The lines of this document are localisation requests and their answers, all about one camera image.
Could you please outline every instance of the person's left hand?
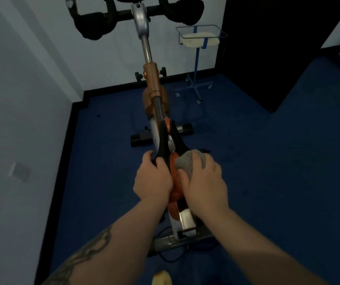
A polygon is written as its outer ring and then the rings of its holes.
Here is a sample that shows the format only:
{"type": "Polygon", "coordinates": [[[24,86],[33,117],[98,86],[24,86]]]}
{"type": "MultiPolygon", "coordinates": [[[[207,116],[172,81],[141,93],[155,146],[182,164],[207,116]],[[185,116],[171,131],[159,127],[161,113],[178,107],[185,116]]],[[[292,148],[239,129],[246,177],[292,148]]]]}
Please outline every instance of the person's left hand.
{"type": "Polygon", "coordinates": [[[141,200],[147,197],[158,197],[168,201],[173,189],[173,179],[163,158],[156,159],[157,167],[153,165],[151,162],[152,153],[153,151],[148,151],[142,157],[133,191],[141,200]]]}

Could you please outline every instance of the wire basket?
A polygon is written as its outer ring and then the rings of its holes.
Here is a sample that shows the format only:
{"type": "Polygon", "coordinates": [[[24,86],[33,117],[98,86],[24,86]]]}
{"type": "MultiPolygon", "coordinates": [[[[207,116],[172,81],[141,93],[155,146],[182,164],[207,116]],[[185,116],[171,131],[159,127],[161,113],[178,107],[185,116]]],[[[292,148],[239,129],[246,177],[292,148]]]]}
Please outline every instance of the wire basket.
{"type": "Polygon", "coordinates": [[[220,43],[220,38],[228,35],[216,25],[196,25],[176,27],[178,43],[186,47],[206,49],[220,43]]]}

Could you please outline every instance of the power cord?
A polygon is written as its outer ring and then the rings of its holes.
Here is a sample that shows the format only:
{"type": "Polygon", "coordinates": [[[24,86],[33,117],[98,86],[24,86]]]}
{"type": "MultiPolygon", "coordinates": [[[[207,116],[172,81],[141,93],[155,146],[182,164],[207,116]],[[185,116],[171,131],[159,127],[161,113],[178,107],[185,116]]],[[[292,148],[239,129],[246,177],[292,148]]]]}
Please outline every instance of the power cord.
{"type": "MultiPolygon", "coordinates": [[[[167,226],[167,227],[165,227],[164,229],[162,229],[162,230],[158,233],[157,237],[160,237],[161,234],[162,234],[164,231],[166,231],[166,230],[168,230],[168,229],[170,229],[170,228],[171,228],[171,226],[167,226]]],[[[175,258],[175,259],[173,259],[173,260],[168,260],[168,259],[166,259],[166,258],[162,255],[161,252],[158,252],[158,255],[161,257],[162,260],[164,260],[164,261],[167,262],[167,263],[175,263],[175,262],[179,261],[179,260],[180,260],[185,254],[187,254],[188,252],[208,252],[208,251],[211,251],[211,250],[214,249],[217,245],[219,245],[219,243],[218,243],[215,239],[214,239],[214,241],[215,241],[215,243],[212,244],[210,247],[207,247],[207,248],[203,248],[203,247],[192,248],[192,247],[190,246],[191,244],[188,244],[188,245],[186,245],[186,248],[185,248],[184,252],[183,252],[179,257],[177,257],[177,258],[175,258]]]]}

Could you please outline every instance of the person's right hand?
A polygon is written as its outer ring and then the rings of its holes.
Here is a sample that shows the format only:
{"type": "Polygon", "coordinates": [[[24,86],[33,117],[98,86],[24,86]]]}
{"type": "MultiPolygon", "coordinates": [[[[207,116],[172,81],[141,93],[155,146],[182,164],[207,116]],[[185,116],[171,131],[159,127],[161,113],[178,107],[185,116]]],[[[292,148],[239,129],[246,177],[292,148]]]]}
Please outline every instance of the person's right hand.
{"type": "Polygon", "coordinates": [[[206,157],[206,167],[202,169],[201,159],[192,153],[192,177],[179,169],[183,193],[190,210],[201,220],[217,211],[228,209],[227,185],[221,177],[221,167],[209,154],[206,157]]]}

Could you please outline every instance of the gray cloth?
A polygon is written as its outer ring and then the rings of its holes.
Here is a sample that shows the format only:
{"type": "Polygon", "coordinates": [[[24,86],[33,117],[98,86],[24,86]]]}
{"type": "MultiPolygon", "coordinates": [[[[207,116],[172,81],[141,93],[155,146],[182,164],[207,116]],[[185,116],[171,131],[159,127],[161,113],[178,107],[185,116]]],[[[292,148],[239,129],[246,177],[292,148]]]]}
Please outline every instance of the gray cloth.
{"type": "Polygon", "coordinates": [[[192,151],[196,152],[201,158],[201,167],[206,167],[206,157],[198,150],[190,150],[183,154],[181,157],[175,159],[175,167],[177,169],[183,169],[191,179],[192,176],[192,151]]]}

